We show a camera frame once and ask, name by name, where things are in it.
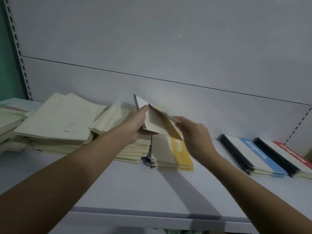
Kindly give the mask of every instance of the left hand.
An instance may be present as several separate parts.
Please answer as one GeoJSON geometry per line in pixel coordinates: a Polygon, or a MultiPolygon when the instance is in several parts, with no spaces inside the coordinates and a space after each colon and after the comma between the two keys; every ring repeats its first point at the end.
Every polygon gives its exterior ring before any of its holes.
{"type": "Polygon", "coordinates": [[[131,111],[127,118],[122,122],[121,125],[125,126],[128,133],[130,133],[130,142],[134,143],[138,140],[139,136],[142,135],[156,135],[157,133],[144,130],[142,125],[145,121],[145,113],[149,109],[149,106],[145,105],[140,110],[131,111]]]}

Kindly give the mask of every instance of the green wall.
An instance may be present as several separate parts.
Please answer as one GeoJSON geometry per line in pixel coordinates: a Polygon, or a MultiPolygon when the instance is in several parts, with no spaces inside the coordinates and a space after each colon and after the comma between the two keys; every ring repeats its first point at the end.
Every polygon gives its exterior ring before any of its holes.
{"type": "Polygon", "coordinates": [[[3,0],[0,7],[0,101],[28,99],[3,0]]]}

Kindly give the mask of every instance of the hand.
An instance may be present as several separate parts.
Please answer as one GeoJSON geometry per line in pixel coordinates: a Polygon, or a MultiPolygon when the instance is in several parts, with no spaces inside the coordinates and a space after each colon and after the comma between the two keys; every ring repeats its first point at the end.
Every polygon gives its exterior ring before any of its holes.
{"type": "Polygon", "coordinates": [[[190,155],[197,161],[203,158],[215,156],[218,154],[214,148],[208,129],[203,124],[186,119],[185,117],[175,117],[181,123],[176,126],[182,131],[186,148],[190,155]]]}
{"type": "Polygon", "coordinates": [[[156,135],[157,133],[151,132],[148,130],[144,130],[142,128],[142,125],[145,121],[145,113],[149,107],[145,105],[144,107],[141,107],[140,110],[134,110],[131,111],[127,118],[122,122],[121,126],[124,126],[130,134],[130,142],[134,143],[138,140],[140,135],[156,135]]]}

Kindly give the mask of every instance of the forearm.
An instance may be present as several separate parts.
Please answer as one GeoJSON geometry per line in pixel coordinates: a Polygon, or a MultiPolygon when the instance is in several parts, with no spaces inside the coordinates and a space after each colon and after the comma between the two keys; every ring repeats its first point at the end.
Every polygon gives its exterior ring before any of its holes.
{"type": "Polygon", "coordinates": [[[118,126],[2,194],[2,232],[48,233],[128,143],[118,126]]]}
{"type": "Polygon", "coordinates": [[[312,233],[312,221],[219,154],[200,161],[230,192],[260,233],[312,233]]]}

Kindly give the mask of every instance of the book stack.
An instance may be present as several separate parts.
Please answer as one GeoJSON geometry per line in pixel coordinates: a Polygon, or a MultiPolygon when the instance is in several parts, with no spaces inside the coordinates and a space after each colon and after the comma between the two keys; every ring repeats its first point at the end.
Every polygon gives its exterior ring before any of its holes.
{"type": "Polygon", "coordinates": [[[163,134],[153,135],[147,165],[152,169],[194,171],[185,143],[163,134]]]}
{"type": "Polygon", "coordinates": [[[23,136],[15,136],[13,130],[40,105],[40,103],[19,98],[0,102],[0,153],[6,150],[21,151],[30,148],[29,140],[23,136]]]}
{"type": "MultiPolygon", "coordinates": [[[[129,112],[130,110],[126,108],[112,105],[89,128],[102,135],[122,123],[129,112]]],[[[138,164],[141,157],[147,156],[150,145],[151,136],[141,135],[136,142],[127,145],[115,160],[138,164]]]]}
{"type": "Polygon", "coordinates": [[[254,143],[286,170],[290,177],[312,179],[312,163],[286,145],[260,138],[255,138],[254,143]]]}
{"type": "Polygon", "coordinates": [[[279,178],[287,175],[281,166],[248,139],[223,134],[220,142],[248,175],[279,178]]]}
{"type": "Polygon", "coordinates": [[[88,127],[105,107],[75,94],[54,93],[14,132],[25,136],[33,149],[67,155],[92,141],[93,134],[88,127]]]}

